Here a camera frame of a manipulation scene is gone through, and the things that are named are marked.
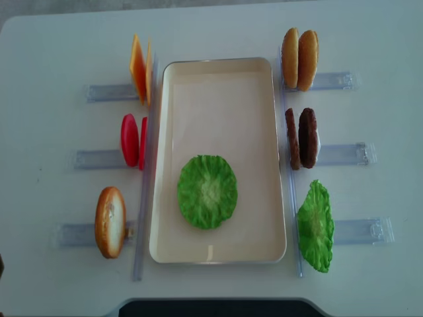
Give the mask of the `red tomato slice thin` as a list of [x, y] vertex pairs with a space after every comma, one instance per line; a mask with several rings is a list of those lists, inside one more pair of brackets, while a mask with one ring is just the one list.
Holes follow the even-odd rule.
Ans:
[[139, 144], [139, 162], [138, 166], [140, 170], [144, 169], [145, 166], [145, 151], [147, 144], [147, 128], [148, 128], [148, 117], [144, 117], [141, 123], [141, 135]]

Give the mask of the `green lettuce leaf on tray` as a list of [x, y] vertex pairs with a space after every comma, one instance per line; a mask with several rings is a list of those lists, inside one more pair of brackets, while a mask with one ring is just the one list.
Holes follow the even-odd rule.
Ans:
[[198, 155], [182, 168], [177, 199], [182, 216], [193, 227], [216, 229], [232, 217], [237, 198], [237, 178], [223, 157]]

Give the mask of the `brown meat patty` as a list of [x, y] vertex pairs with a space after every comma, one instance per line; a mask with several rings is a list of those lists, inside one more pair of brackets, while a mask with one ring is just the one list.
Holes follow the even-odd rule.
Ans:
[[297, 138], [297, 132], [295, 127], [295, 118], [293, 110], [288, 108], [285, 112], [287, 135], [289, 141], [290, 150], [290, 164], [293, 170], [299, 170], [301, 166], [301, 160], [299, 157], [299, 142]]
[[299, 118], [299, 156], [303, 167], [314, 167], [317, 160], [317, 120], [312, 108], [305, 108]]

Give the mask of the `red tomato slice thick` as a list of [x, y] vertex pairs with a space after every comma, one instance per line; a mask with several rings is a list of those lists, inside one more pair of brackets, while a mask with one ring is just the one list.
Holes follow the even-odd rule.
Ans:
[[130, 167], [136, 166], [139, 160], [139, 137], [132, 114], [126, 114], [122, 120], [120, 143], [126, 164]]

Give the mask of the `clear holder bar tomato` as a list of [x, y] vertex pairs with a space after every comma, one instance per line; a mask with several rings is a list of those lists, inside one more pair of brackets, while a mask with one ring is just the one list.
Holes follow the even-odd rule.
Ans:
[[71, 157], [71, 166], [76, 170], [124, 169], [128, 167], [120, 150], [78, 150]]

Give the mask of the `orange cheese slice left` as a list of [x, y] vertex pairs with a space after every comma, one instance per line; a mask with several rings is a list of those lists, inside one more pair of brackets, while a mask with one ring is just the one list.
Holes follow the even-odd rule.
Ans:
[[137, 34], [134, 34], [132, 42], [129, 69], [137, 95], [139, 96], [141, 104], [144, 104], [146, 98], [145, 61]]

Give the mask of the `green lettuce leaf standing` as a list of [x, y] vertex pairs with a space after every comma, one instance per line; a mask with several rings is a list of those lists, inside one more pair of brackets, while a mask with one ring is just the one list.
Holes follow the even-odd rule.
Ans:
[[316, 271], [327, 273], [333, 257], [335, 225], [329, 192], [319, 180], [310, 183], [297, 213], [297, 224], [301, 255]]

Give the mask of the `clear holder bar bread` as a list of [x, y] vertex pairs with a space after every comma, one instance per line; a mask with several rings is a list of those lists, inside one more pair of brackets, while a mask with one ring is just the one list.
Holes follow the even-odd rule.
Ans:
[[[126, 223], [124, 245], [134, 243], [137, 222]], [[51, 235], [50, 242], [56, 248], [97, 247], [95, 240], [95, 225], [88, 224], [58, 224]]]

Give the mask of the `golden bun half left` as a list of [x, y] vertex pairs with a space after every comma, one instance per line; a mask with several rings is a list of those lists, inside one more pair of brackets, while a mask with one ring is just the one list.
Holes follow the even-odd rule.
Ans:
[[299, 32], [297, 28], [290, 28], [282, 43], [282, 73], [284, 82], [289, 88], [295, 89], [298, 81], [298, 50]]

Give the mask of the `clear holder bar patty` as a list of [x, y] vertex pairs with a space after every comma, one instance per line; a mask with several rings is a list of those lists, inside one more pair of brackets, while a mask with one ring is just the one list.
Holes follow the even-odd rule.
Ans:
[[373, 143], [322, 145], [316, 166], [369, 165], [377, 162]]

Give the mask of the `golden bun half right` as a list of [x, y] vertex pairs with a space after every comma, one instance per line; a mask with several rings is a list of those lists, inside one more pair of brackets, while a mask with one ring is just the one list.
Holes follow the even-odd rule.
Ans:
[[319, 40], [314, 30], [305, 31], [299, 38], [298, 59], [297, 88], [307, 91], [313, 84], [319, 61]]

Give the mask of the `black base at bottom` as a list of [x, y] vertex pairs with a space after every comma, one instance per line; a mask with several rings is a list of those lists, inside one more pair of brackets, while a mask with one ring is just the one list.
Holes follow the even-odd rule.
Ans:
[[119, 316], [323, 316], [301, 300], [169, 299], [134, 300], [119, 309]]

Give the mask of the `clear holder bar bun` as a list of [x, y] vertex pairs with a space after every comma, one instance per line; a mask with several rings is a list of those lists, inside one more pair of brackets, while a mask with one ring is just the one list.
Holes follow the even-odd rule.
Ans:
[[356, 90], [361, 83], [359, 74], [351, 71], [317, 73], [309, 90]]

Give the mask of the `clear long rail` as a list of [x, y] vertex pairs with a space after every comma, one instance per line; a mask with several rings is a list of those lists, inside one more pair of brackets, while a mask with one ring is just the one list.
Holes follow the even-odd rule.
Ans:
[[280, 105], [282, 111], [282, 123], [285, 128], [285, 139], [287, 144], [286, 149], [286, 174], [288, 178], [288, 193], [289, 193], [289, 210], [291, 215], [291, 226], [293, 234], [293, 248], [295, 253], [295, 264], [298, 278], [303, 278], [303, 258], [301, 251], [299, 249], [299, 233], [297, 225], [297, 198], [296, 198], [296, 188], [295, 188], [295, 177], [293, 175], [293, 169], [291, 168], [290, 159], [290, 149], [289, 149], [289, 137], [288, 137], [288, 124], [286, 123], [285, 112], [286, 108], [286, 98], [284, 92], [284, 78], [282, 73], [282, 46], [278, 47], [278, 68], [280, 71], [279, 74], [279, 95], [280, 95]]
[[133, 281], [141, 281], [143, 277], [144, 261], [144, 242], [147, 236], [147, 216], [149, 213], [151, 196], [154, 189], [155, 167], [157, 164], [157, 143], [158, 128], [160, 119], [161, 101], [161, 80], [160, 80], [160, 62], [157, 54], [154, 53], [153, 60], [153, 91], [151, 99], [151, 108], [148, 113], [147, 140], [145, 153], [145, 166], [142, 176], [141, 201], [137, 220], [137, 240], [135, 246], [134, 266], [132, 273]]

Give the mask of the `clear long rail left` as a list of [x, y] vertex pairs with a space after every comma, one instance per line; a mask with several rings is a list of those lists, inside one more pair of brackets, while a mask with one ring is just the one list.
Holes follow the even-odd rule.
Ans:
[[160, 119], [161, 101], [161, 80], [160, 80], [160, 62], [157, 54], [154, 53], [153, 60], [153, 91], [151, 99], [151, 108], [148, 113], [147, 140], [145, 153], [145, 166], [142, 176], [141, 201], [137, 220], [137, 240], [135, 246], [134, 266], [132, 273], [133, 281], [141, 281], [143, 277], [144, 261], [144, 242], [147, 236], [147, 216], [149, 213], [151, 196], [154, 189], [155, 167], [157, 164], [157, 143], [158, 128]]

